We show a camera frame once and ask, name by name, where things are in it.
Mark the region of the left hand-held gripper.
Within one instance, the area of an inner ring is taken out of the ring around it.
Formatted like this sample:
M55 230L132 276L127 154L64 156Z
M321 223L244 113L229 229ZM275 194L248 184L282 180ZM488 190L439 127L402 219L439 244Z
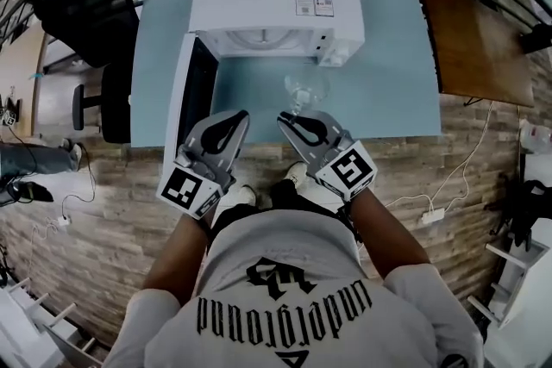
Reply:
M156 196L185 215L203 218L235 182L232 165L249 123L244 109L219 112L198 122L164 170Z

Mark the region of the clear glass cup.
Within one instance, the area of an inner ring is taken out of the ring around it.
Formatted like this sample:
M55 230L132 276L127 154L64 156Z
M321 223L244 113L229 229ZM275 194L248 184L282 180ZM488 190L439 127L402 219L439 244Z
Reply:
M285 89L290 97L290 112L299 115L313 109L329 94L329 80L324 73L293 72L285 76Z

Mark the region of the white microwave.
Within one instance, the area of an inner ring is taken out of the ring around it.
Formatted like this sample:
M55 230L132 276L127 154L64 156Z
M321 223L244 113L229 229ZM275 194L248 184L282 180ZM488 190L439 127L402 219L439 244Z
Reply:
M276 115L287 105L285 62L341 67L365 41L361 0L190 0L171 82L163 166L210 112L245 109L248 141L280 142ZM227 31L296 29L282 48L252 51Z

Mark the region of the person's left forearm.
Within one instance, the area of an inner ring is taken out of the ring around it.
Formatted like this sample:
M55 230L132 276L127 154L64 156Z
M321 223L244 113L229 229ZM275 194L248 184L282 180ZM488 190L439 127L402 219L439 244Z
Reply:
M197 221L182 215L148 272L143 289L167 291L181 305L186 304L194 291L208 243L208 235Z

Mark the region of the person's right forearm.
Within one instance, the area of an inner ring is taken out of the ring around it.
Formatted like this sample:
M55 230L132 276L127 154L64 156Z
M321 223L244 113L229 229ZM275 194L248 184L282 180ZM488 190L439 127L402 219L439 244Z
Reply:
M430 262L419 242L369 188L352 199L349 214L373 266L383 279L401 266Z

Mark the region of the person's right white shoe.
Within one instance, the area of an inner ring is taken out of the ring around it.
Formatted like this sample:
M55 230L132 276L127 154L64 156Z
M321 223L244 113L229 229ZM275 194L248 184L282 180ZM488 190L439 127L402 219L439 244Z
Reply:
M290 168L287 170L287 173L285 175L285 180L289 180L293 183L295 189L301 187L301 185L304 183L304 181L307 178L307 164L304 162L296 162L295 164L291 165Z

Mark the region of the person's white shoe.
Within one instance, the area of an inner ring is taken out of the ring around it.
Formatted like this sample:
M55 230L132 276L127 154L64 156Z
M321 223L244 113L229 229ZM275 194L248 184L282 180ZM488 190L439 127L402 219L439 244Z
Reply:
M245 204L255 207L257 196L254 189L249 185L234 185L230 189L230 202L234 205Z
M287 173L285 175L285 180L289 180L293 183L295 189L301 187L301 185L304 183L304 181L307 178L307 164L304 162L296 162L295 164L291 165L290 168L287 170Z

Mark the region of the light blue table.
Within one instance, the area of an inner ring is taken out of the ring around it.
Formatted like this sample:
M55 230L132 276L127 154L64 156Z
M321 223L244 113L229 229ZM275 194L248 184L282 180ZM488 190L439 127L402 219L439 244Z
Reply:
M131 144L161 147L192 0L145 0L135 45ZM435 62L419 0L361 0L366 40L341 68L301 58L224 59L212 110L245 109L250 142L279 142L279 112L289 107L285 77L320 74L329 81L321 107L354 137L431 136L441 132Z

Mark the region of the white power strip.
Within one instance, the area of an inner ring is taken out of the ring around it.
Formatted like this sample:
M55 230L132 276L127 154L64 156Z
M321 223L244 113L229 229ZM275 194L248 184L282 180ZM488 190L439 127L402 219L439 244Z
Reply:
M421 221L423 225L432 224L441 221L445 216L445 209L431 209L422 214Z

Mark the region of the person's white printed t-shirt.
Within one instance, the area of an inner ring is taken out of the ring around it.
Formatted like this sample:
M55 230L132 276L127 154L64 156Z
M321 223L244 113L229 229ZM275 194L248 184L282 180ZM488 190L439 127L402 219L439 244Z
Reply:
M104 368L482 368L478 328L430 264L382 284L336 219L275 210L214 239L186 304L141 290Z

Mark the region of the black mesh office chair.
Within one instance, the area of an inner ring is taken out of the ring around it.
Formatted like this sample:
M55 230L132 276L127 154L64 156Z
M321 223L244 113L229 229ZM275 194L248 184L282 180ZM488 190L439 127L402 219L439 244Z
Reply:
M84 111L98 106L103 138L127 144L135 42L139 18L133 0L31 0L42 29L69 46L87 65L103 70L101 93L73 92L73 128L85 126Z

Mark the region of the brown wooden table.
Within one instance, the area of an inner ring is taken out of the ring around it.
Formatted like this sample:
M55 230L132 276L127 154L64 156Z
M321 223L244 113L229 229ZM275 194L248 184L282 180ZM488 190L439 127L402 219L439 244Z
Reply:
M534 105L519 29L476 0L421 0L442 94Z

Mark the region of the light wooden desk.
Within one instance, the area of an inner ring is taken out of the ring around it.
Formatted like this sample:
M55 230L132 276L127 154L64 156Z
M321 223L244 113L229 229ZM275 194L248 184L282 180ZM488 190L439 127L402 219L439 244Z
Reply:
M85 94L100 92L100 69L81 59L65 44L50 41L37 22L0 50L0 99L19 106L13 126L0 122L4 141L84 138L100 134L100 111L85 111L85 128L72 124L74 89L83 84Z

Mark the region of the black high-back office chair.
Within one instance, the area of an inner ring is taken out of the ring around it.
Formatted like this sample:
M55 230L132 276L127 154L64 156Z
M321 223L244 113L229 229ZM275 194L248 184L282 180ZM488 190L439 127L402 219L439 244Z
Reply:
M540 218L552 220L552 186L548 187L538 180L521 183L504 174L500 177L505 183L504 197L484 207L484 210L501 212L499 224L490 231L490 235L496 236L502 227L508 226L515 246L525 244L528 252L536 221Z

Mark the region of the white desk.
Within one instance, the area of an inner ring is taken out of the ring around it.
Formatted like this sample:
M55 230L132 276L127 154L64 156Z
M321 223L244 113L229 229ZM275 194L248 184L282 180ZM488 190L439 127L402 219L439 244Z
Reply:
M523 153L516 177L521 183L538 180L552 186L552 153ZM531 249L525 244L515 246L513 234L504 226L499 234L485 244L485 249L502 260L501 275L491 283L492 299L487 304L470 296L468 302L496 328L505 327L519 313L528 308L544 279L546 259L552 258L552 246L532 237Z

